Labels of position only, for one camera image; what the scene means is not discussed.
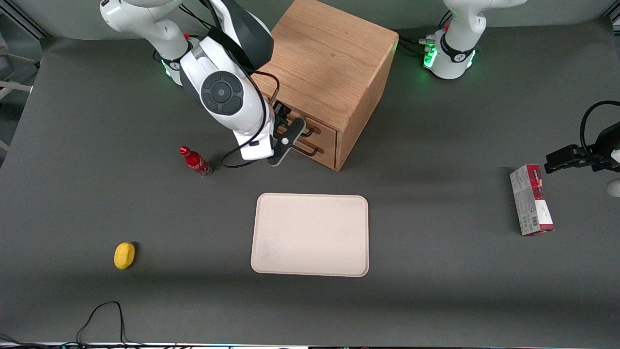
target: table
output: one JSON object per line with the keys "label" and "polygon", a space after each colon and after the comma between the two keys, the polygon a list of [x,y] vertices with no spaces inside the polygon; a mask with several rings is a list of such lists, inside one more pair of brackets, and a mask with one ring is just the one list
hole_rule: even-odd
{"label": "table", "polygon": [[[456,81],[398,53],[341,173],[291,153],[278,168],[200,178],[179,146],[218,158],[234,137],[151,61],[148,43],[43,46],[0,170],[2,332],[71,340],[97,304],[117,300],[142,342],[620,345],[620,200],[604,189],[614,174],[545,176],[557,230],[532,238],[518,233],[508,180],[578,142],[585,110],[618,98],[608,20],[491,28]],[[587,137],[617,115],[602,107]],[[255,202],[270,192],[366,197],[368,274],[253,272]],[[123,241],[140,247],[127,271],[112,263]],[[117,333],[109,307],[84,339]]]}

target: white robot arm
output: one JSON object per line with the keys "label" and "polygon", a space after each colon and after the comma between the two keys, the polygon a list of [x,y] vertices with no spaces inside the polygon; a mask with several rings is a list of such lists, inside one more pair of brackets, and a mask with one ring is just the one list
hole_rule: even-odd
{"label": "white robot arm", "polygon": [[162,17],[181,4],[183,0],[103,0],[99,11],[117,32],[148,40],[162,57],[172,80],[180,85],[179,61],[190,50],[190,44],[176,23]]}
{"label": "white robot arm", "polygon": [[[276,108],[276,115],[248,74],[271,60],[271,33],[234,0],[200,2],[211,11],[216,24],[195,45],[185,39],[176,24],[161,19],[182,0],[103,0],[100,10],[113,29],[152,43],[164,64],[175,72],[171,75],[174,81],[233,131],[239,147],[232,152],[240,150],[248,161],[268,158],[276,166],[295,147],[306,124],[296,119],[288,125],[285,117],[290,109],[282,104]],[[278,126],[287,130],[284,136],[274,133]]]}
{"label": "white robot arm", "polygon": [[474,47],[487,28],[482,11],[507,9],[519,6],[527,0],[443,0],[453,13],[447,31],[440,29],[427,36],[433,48],[425,57],[424,67],[442,79],[459,78],[476,54]]}

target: product package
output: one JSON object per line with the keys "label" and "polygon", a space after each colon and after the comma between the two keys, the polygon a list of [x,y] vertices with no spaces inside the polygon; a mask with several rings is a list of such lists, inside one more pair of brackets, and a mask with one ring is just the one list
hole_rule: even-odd
{"label": "product package", "polygon": [[540,165],[525,165],[510,175],[521,235],[534,236],[554,230],[543,195]]}

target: metal drawer handle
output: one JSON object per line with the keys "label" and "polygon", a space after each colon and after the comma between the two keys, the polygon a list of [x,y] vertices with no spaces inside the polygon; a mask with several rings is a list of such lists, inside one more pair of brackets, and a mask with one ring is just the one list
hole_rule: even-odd
{"label": "metal drawer handle", "polygon": [[299,148],[296,145],[293,145],[293,149],[297,150],[300,153],[305,154],[306,156],[314,156],[314,155],[316,155],[316,153],[319,152],[319,149],[317,147],[314,147],[314,151],[312,153],[309,153],[306,150],[303,150],[302,148]]}
{"label": "metal drawer handle", "polygon": [[304,138],[308,138],[310,137],[312,134],[314,133],[314,128],[310,127],[310,129],[308,130],[308,132],[301,134],[300,136],[304,137]]}

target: red bottle cap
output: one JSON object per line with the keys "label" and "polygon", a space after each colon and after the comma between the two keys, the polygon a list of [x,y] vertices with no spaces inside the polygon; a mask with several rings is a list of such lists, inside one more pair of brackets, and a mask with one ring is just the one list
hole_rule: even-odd
{"label": "red bottle cap", "polygon": [[183,156],[187,156],[191,152],[192,151],[187,146],[185,146],[185,145],[179,148],[179,153],[181,153],[181,155],[183,155]]}

